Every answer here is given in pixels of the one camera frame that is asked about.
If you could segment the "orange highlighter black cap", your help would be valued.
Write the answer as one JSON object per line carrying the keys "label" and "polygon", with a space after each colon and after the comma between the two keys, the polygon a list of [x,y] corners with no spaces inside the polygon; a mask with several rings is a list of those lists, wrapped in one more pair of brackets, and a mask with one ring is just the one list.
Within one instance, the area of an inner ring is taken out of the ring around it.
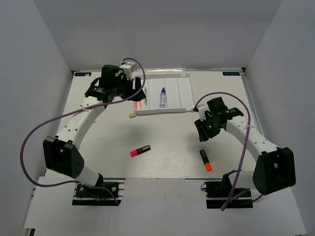
{"label": "orange highlighter black cap", "polygon": [[204,166],[205,166],[206,170],[208,172],[211,171],[212,170],[212,166],[211,166],[211,163],[210,163],[210,161],[208,159],[208,156],[207,156],[205,150],[202,149],[202,150],[199,151],[199,153],[200,153],[200,156],[202,158],[202,161],[204,163]]}

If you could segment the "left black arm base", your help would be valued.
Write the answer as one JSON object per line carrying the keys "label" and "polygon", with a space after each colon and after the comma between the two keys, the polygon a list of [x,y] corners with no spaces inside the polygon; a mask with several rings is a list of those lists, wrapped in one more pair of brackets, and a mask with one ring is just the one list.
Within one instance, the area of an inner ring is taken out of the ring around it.
{"label": "left black arm base", "polygon": [[118,206],[124,195],[125,179],[104,179],[103,189],[91,189],[82,184],[76,184],[72,205],[73,206]]}

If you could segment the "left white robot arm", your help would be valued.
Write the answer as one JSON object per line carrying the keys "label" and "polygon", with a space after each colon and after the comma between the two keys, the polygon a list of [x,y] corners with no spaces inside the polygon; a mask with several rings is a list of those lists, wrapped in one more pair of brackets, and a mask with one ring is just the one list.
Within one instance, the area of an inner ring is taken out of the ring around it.
{"label": "left white robot arm", "polygon": [[123,101],[141,101],[146,97],[141,79],[132,76],[137,65],[129,61],[122,62],[121,66],[104,65],[101,76],[94,79],[85,92],[79,111],[60,132],[43,141],[46,168],[87,185],[93,196],[103,193],[103,177],[85,165],[79,152],[81,142],[115,97]]}

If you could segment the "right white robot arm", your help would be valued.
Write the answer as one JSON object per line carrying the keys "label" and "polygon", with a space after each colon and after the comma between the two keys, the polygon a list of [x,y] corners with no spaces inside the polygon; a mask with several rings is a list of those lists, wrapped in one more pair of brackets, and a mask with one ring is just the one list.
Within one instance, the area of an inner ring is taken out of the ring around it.
{"label": "right white robot arm", "polygon": [[228,108],[221,97],[214,98],[194,109],[199,113],[195,126],[199,140],[205,142],[221,130],[233,135],[255,160],[252,171],[231,171],[224,174],[222,189],[234,196],[243,189],[256,189],[268,195],[296,184],[294,154],[291,149],[280,148],[267,140],[254,127],[250,127],[238,108]]}

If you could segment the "small blue-capped bottle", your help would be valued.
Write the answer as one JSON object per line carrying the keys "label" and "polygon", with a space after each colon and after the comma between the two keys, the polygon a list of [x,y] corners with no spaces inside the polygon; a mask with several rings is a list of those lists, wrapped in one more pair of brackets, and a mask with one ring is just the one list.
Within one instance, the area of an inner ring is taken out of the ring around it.
{"label": "small blue-capped bottle", "polygon": [[165,88],[162,88],[161,93],[160,93],[160,98],[159,98],[159,106],[161,108],[165,108],[166,105],[166,92]]}

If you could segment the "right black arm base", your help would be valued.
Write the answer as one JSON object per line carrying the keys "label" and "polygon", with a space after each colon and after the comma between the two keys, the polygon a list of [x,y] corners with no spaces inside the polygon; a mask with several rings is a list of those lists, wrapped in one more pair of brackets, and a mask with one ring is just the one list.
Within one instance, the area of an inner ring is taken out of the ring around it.
{"label": "right black arm base", "polygon": [[[206,195],[207,209],[220,209],[226,202],[229,193],[224,190],[222,181],[207,181],[201,185],[201,190]],[[227,209],[253,208],[252,195],[248,191],[244,195],[232,200]]]}

